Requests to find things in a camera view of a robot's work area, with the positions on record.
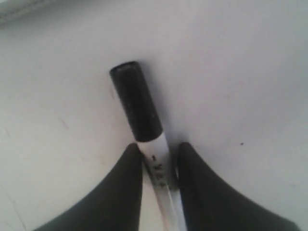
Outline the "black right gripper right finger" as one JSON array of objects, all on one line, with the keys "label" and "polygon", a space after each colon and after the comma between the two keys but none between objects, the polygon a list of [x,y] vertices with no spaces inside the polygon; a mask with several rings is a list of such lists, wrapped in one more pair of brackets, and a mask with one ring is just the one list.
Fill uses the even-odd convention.
[{"label": "black right gripper right finger", "polygon": [[178,147],[179,189],[189,231],[297,231],[299,227],[240,194],[193,146]]}]

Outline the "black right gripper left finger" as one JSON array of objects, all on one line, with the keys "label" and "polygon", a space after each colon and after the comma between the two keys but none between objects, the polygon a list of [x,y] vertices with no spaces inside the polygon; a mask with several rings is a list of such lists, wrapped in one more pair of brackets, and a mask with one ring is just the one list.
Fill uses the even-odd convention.
[{"label": "black right gripper left finger", "polygon": [[142,161],[137,145],[129,144],[112,170],[87,196],[38,230],[139,230]]}]

